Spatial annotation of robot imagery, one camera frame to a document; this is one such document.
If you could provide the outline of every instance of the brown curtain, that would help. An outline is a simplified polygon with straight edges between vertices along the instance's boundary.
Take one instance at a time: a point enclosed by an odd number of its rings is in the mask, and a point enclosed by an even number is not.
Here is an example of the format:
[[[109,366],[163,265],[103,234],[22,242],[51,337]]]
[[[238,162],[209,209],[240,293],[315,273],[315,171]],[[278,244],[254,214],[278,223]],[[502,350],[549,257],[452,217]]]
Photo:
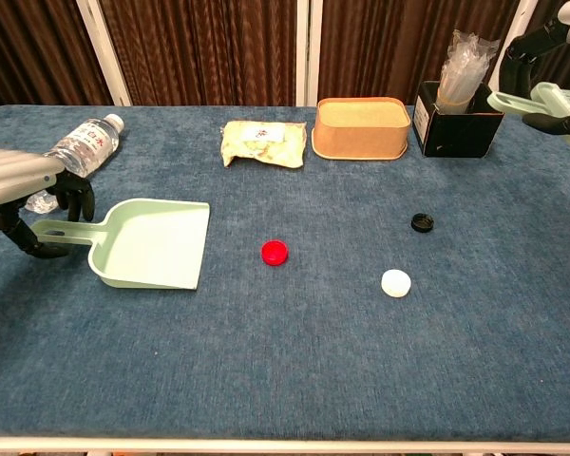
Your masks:
[[[561,5],[566,1],[539,1],[528,24],[528,31],[538,29],[552,17],[557,17]],[[532,84],[540,81],[555,83],[561,88],[570,89],[570,45],[558,47],[539,59],[534,68]]]
[[[0,0],[0,105],[111,105],[70,0]]]
[[[503,42],[518,3],[325,0],[319,99],[391,96],[411,104],[422,81],[439,80],[453,30]]]
[[[295,0],[102,0],[134,105],[293,105]]]

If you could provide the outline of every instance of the dustpan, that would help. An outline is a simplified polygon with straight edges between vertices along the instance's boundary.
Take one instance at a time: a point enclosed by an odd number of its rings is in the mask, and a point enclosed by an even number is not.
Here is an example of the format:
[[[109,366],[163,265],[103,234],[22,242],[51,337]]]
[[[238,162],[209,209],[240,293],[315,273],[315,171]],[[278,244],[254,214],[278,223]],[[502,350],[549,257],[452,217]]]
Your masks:
[[[90,245],[88,264],[117,288],[196,290],[209,204],[128,199],[101,223],[41,220],[31,226],[41,242]]]

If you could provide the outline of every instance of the food package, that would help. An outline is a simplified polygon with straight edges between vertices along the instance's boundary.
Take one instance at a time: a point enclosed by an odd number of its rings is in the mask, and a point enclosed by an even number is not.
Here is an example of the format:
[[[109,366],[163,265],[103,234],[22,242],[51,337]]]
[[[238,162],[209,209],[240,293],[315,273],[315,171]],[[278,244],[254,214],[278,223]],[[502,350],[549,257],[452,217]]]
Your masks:
[[[224,166],[228,166],[234,157],[288,168],[299,168],[304,164],[305,123],[231,121],[222,133]]]

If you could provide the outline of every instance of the water bottle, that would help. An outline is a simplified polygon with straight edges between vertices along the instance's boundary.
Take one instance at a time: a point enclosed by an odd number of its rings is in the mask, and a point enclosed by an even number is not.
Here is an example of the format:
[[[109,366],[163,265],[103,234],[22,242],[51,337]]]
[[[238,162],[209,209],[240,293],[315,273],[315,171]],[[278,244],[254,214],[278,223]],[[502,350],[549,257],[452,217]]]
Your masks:
[[[68,171],[85,178],[116,150],[118,135],[123,128],[123,119],[116,114],[108,114],[103,119],[88,119],[57,142],[45,157],[61,160]],[[57,199],[42,190],[28,198],[26,209],[46,214],[57,205]]]

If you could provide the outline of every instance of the dustpan handle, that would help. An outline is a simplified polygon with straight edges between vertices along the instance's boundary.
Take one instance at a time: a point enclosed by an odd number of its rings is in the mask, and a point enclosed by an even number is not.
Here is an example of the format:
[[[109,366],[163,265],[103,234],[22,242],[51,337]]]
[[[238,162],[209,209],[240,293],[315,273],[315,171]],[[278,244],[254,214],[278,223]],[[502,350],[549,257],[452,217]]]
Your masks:
[[[105,227],[96,223],[77,221],[40,220],[31,225],[41,242],[92,245],[105,238]]]

